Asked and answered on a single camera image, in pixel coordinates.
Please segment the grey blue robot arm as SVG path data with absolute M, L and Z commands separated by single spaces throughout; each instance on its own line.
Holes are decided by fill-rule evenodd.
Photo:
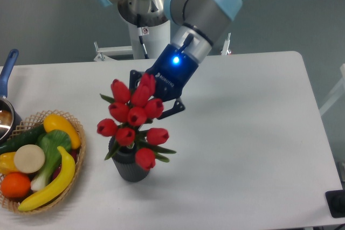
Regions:
M 174 100 L 162 113 L 185 109 L 182 90 L 214 43 L 235 19 L 243 0 L 100 0 L 117 5 L 127 23 L 135 59 L 154 59 L 154 97 Z

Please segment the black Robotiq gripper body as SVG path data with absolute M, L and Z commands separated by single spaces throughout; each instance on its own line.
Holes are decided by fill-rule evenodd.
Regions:
M 198 68 L 198 63 L 188 55 L 169 44 L 146 73 L 155 78 L 154 97 L 162 101 L 177 99 L 191 76 Z

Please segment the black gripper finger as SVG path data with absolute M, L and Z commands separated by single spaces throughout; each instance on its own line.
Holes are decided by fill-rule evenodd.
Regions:
M 135 92 L 138 88 L 144 71 L 131 70 L 129 75 L 129 90 L 131 93 Z
M 169 116 L 175 115 L 177 113 L 180 113 L 182 111 L 185 110 L 185 105 L 182 102 L 181 98 L 177 98 L 173 104 L 173 107 L 168 109 L 168 110 L 164 110 L 162 112 L 162 114 L 157 118 L 158 120 L 162 120 L 164 118 L 167 118 Z

